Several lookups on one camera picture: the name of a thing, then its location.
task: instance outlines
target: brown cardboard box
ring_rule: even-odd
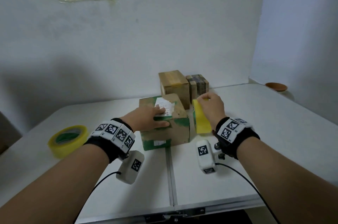
[[[180,71],[158,73],[161,83],[161,94],[175,93],[179,96],[184,109],[190,108],[189,82]]]
[[[157,98],[162,98],[162,96],[142,98],[140,99],[139,106],[153,107]],[[168,121],[170,125],[150,131],[141,131],[144,150],[167,148],[190,142],[189,117],[179,97],[176,94],[168,94],[164,95],[163,98],[175,104],[173,112],[171,116],[155,116],[154,120]]]
[[[188,75],[186,79],[189,82],[190,102],[209,92],[209,82],[201,74]]]

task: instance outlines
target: table hinge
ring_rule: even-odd
[[[194,209],[187,209],[187,210],[180,210],[180,211],[171,211],[167,213],[155,213],[145,215],[144,218],[146,223],[155,223],[155,222],[162,222],[162,221],[173,221],[175,223],[179,222],[183,218],[193,217],[197,215],[205,214],[205,208],[194,208]]]

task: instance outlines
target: green cardboard box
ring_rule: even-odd
[[[168,121],[170,125],[150,131],[141,131],[141,139],[144,150],[167,148],[190,142],[189,117],[177,94],[167,94],[150,98],[142,98],[139,106],[154,107],[156,102],[168,101],[171,110],[166,111],[165,116],[155,116],[154,120]]]

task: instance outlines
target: brown bowl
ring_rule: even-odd
[[[279,92],[286,91],[288,89],[288,86],[281,83],[266,83],[265,86]]]

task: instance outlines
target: forearm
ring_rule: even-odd
[[[0,208],[5,223],[72,223],[109,164],[106,153],[83,145]]]
[[[248,138],[237,156],[281,223],[338,223],[338,188]]]

